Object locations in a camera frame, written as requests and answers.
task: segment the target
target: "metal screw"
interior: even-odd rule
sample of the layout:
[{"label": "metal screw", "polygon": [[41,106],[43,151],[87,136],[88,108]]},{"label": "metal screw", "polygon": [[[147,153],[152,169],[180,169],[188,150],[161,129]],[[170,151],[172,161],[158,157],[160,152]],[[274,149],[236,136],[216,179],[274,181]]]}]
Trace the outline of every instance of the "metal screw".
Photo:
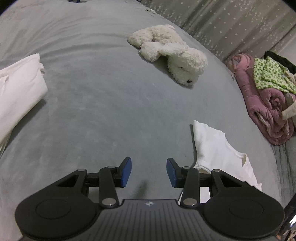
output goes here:
[{"label": "metal screw", "polygon": [[102,204],[104,204],[105,206],[112,206],[116,203],[116,200],[114,198],[105,198],[102,201]]},{"label": "metal screw", "polygon": [[186,198],[183,200],[183,203],[186,205],[186,206],[194,206],[197,204],[197,200],[194,199],[194,198]]}]

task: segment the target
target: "curtain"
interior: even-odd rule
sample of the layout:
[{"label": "curtain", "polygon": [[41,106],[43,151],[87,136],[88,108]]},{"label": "curtain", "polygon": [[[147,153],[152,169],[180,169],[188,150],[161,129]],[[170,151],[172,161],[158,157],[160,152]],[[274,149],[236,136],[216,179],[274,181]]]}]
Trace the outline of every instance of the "curtain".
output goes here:
[{"label": "curtain", "polygon": [[296,34],[296,13],[282,0],[142,0],[226,62],[247,52],[280,51]]}]

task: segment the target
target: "blue gripper pad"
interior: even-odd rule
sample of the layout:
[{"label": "blue gripper pad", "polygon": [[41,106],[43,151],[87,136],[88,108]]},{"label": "blue gripper pad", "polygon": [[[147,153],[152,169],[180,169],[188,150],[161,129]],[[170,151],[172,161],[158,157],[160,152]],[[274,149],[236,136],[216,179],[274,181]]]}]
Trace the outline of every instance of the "blue gripper pad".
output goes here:
[{"label": "blue gripper pad", "polygon": [[172,184],[172,187],[176,187],[177,185],[176,170],[174,169],[169,159],[167,159],[167,174]]},{"label": "blue gripper pad", "polygon": [[129,158],[127,160],[127,162],[122,170],[122,177],[121,177],[121,186],[122,187],[126,186],[130,174],[131,174],[131,158]]}]

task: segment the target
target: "plush toy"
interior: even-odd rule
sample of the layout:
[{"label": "plush toy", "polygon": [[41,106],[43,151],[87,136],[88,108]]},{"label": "plush toy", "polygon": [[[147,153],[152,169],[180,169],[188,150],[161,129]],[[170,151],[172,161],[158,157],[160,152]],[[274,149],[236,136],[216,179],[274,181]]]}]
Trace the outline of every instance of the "plush toy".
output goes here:
[{"label": "plush toy", "polygon": [[157,25],[134,32],[129,44],[140,48],[140,54],[153,62],[160,56],[168,58],[168,70],[182,85],[193,85],[207,66],[207,57],[190,48],[169,24]]}]

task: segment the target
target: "gray bed sheet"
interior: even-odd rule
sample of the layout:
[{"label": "gray bed sheet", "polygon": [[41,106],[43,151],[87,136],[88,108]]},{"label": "gray bed sheet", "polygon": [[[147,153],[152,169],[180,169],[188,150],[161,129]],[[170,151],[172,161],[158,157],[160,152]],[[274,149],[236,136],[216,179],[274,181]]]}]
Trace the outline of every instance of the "gray bed sheet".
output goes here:
[{"label": "gray bed sheet", "polygon": [[97,172],[126,156],[133,169],[120,200],[178,198],[166,160],[195,162],[192,123],[226,133],[247,153],[265,193],[281,202],[275,155],[249,118],[230,71],[186,32],[209,66],[192,88],[175,83],[166,60],[143,60],[127,36],[172,24],[134,0],[18,0],[0,17],[0,68],[39,53],[48,94],[13,130],[0,159],[0,240],[20,237],[19,202],[78,169]]},{"label": "gray bed sheet", "polygon": [[287,206],[293,194],[293,183],[296,181],[295,175],[293,175],[293,162],[291,159],[291,151],[294,148],[291,148],[290,144],[293,142],[293,137],[288,140],[286,143],[279,146],[272,146],[274,155],[276,157],[276,166],[279,173],[279,182],[280,182],[280,196],[281,204],[283,207]]},{"label": "gray bed sheet", "polygon": [[285,143],[287,161],[290,169],[291,176],[291,190],[292,194],[296,193],[296,133]]}]

